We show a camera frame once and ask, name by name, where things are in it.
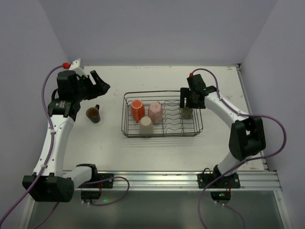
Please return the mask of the small olive green cup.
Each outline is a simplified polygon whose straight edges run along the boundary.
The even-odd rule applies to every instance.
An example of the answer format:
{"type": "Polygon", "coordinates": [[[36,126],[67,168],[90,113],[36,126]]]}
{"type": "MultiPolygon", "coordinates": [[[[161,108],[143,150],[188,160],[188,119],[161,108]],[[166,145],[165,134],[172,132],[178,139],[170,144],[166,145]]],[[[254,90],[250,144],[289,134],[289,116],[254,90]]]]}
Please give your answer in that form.
{"type": "Polygon", "coordinates": [[[181,118],[182,119],[193,119],[193,109],[185,107],[181,109],[181,118]]]}

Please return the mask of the dark brown ceramic mug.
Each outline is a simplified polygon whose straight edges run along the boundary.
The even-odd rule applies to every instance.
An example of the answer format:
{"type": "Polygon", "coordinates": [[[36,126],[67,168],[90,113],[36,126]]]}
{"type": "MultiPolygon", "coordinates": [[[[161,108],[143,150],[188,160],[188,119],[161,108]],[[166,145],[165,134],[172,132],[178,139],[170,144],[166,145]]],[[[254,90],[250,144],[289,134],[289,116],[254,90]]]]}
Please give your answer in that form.
{"type": "Polygon", "coordinates": [[[94,124],[100,122],[100,113],[99,113],[100,106],[97,104],[94,107],[90,107],[86,110],[86,116],[89,118],[94,124]]]}

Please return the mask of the orange ceramic mug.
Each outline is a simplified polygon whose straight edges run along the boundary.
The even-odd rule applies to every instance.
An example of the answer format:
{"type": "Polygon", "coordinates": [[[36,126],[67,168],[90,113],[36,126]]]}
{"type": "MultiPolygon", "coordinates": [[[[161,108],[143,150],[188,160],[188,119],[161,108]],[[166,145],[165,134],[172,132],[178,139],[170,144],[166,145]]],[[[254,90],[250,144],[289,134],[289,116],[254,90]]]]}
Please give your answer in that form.
{"type": "Polygon", "coordinates": [[[145,107],[141,100],[133,100],[131,103],[131,115],[135,119],[136,123],[145,117],[145,107]]]}

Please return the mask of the beige plastic tumbler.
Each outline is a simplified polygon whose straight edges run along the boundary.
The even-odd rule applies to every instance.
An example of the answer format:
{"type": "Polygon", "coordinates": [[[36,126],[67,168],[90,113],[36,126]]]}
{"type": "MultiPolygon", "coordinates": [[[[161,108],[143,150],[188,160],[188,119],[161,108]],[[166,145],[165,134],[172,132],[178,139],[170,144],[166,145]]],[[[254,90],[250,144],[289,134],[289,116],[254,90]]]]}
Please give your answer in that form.
{"type": "Polygon", "coordinates": [[[141,135],[152,135],[154,133],[153,123],[149,117],[143,117],[139,122],[139,133],[141,135]]]}

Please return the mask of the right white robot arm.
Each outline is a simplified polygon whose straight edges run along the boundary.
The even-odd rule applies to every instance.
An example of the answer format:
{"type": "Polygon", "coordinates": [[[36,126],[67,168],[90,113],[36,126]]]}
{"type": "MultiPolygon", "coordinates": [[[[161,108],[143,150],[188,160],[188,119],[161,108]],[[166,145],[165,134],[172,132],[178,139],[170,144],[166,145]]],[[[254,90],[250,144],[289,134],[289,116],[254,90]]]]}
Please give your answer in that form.
{"type": "Polygon", "coordinates": [[[231,176],[236,166],[257,155],[266,147],[263,121],[242,114],[220,94],[215,86],[206,86],[201,75],[191,73],[187,78],[188,88],[180,89],[180,108],[183,112],[192,109],[209,109],[230,128],[229,153],[209,174],[203,173],[205,183],[231,176]]]}

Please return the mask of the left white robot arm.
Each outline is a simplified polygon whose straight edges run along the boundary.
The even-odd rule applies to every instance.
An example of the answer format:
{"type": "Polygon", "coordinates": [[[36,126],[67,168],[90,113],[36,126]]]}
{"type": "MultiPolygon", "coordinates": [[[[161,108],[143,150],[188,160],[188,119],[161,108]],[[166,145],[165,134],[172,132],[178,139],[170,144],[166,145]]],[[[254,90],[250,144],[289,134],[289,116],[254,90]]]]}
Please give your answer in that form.
{"type": "Polygon", "coordinates": [[[74,190],[86,182],[97,181],[94,164],[78,164],[63,173],[63,161],[70,132],[83,100],[105,95],[110,85],[96,71],[79,76],[73,70],[58,73],[58,88],[53,91],[47,108],[48,130],[40,159],[22,185],[37,202],[69,202],[74,190]]]}

